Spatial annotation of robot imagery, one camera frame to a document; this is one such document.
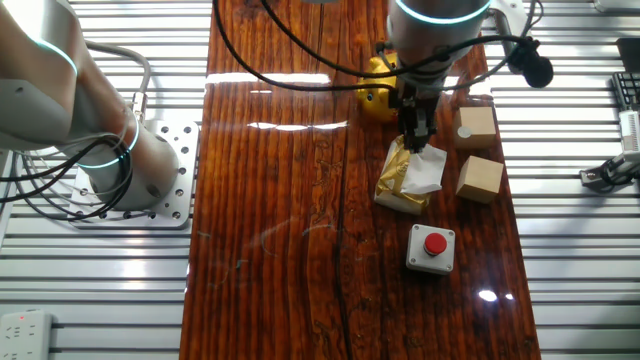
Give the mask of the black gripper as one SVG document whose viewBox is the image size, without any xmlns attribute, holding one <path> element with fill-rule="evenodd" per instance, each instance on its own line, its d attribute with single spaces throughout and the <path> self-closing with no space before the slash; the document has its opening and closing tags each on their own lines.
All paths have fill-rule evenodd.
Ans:
<svg viewBox="0 0 640 360">
<path fill-rule="evenodd" d="M 441 91 L 419 89 L 409 83 L 399 85 L 399 97 L 402 105 L 398 112 L 398 120 L 405 123 L 404 148 L 411 153 L 420 153 L 434 135 L 436 110 Z M 419 111 L 424 113 L 425 120 L 409 121 L 411 115 Z"/>
</svg>

